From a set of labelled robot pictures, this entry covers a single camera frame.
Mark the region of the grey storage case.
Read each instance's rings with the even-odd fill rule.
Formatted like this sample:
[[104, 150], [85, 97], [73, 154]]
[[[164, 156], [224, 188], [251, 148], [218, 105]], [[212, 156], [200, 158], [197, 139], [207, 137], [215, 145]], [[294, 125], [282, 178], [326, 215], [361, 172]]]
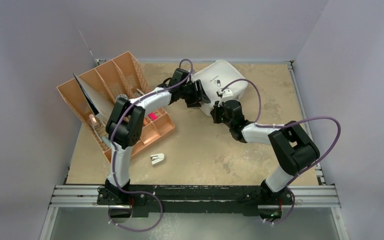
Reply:
[[216, 60], [193, 74], [192, 80], [200, 80], [205, 94], [210, 99], [210, 103], [202, 102], [199, 109], [209, 117], [213, 105], [221, 99], [217, 95], [217, 91], [223, 89], [234, 80], [243, 78], [244, 76], [233, 65], [223, 59]]

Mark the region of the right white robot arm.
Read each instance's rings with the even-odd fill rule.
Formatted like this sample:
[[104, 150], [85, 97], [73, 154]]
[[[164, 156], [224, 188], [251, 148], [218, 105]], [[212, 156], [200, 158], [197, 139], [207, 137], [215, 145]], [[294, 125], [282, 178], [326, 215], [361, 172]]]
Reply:
[[245, 119], [242, 105], [237, 100], [216, 101], [210, 115], [215, 124], [226, 125], [236, 141], [272, 147], [278, 167], [260, 185], [260, 196], [268, 204], [278, 200], [288, 182], [321, 156], [316, 144], [301, 125], [293, 125], [294, 121], [286, 125], [260, 127]]

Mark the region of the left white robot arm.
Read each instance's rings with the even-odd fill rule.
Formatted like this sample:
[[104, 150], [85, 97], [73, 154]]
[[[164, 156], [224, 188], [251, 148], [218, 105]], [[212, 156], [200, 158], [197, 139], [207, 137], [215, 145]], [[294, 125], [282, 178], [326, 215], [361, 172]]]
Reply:
[[193, 80], [192, 72], [177, 68], [154, 90], [130, 100], [117, 100], [106, 131], [111, 147], [111, 167], [105, 181], [106, 195], [118, 205], [126, 203], [129, 195], [129, 168], [134, 145], [142, 135], [144, 119], [155, 110], [184, 100], [189, 108], [210, 103], [202, 81]]

